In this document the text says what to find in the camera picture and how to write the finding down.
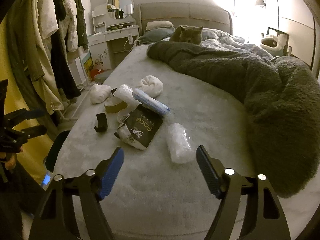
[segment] blue packaged item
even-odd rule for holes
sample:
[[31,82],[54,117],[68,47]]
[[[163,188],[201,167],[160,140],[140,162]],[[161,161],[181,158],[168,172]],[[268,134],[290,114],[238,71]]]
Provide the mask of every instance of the blue packaged item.
[[134,99],[138,100],[144,106],[160,114],[161,116],[165,116],[170,111],[169,107],[167,107],[165,104],[153,99],[152,97],[148,96],[145,92],[138,88],[135,88],[133,90],[132,96]]

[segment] gray upholstered headboard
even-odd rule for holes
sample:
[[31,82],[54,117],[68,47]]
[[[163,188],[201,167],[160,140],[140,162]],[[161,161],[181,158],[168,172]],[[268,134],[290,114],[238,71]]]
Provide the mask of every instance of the gray upholstered headboard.
[[219,29],[233,34],[230,14],[218,7],[181,2],[141,3],[139,8],[139,25],[142,32],[147,22],[170,21],[175,27],[179,25],[203,26]]

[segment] pillow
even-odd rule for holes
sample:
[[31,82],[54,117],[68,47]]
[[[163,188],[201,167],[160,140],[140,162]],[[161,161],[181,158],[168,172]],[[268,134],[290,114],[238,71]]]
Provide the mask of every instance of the pillow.
[[154,21],[154,22],[148,22],[146,31],[150,31],[157,28],[172,28],[173,24],[169,21]]
[[151,31],[146,32],[145,34],[143,34],[138,38],[138,40],[140,41],[139,45],[150,44],[157,41],[161,41],[164,38],[170,37],[173,33],[174,33],[173,27],[171,29],[167,29],[167,28],[153,29]]

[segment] white towel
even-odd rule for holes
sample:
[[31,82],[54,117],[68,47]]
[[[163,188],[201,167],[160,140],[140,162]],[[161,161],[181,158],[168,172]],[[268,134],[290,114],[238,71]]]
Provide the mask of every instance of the white towel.
[[141,89],[148,96],[155,98],[156,96],[162,93],[163,83],[160,79],[152,75],[149,75],[140,80],[140,83],[137,86],[137,88]]
[[90,89],[90,101],[92,104],[98,104],[107,99],[111,94],[111,87],[107,85],[94,84]]

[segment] white vanity table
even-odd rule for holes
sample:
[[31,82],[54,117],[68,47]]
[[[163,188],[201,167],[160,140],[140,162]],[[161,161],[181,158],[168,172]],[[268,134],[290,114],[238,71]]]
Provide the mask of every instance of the white vanity table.
[[98,33],[89,36],[88,41],[95,68],[115,69],[127,56],[132,48],[129,40],[139,36],[132,13],[132,0],[107,0],[94,8],[92,19]]
[[139,26],[133,25],[89,36],[88,41],[93,64],[99,64],[100,69],[115,69],[131,49],[127,41],[130,34],[132,37],[138,37]]

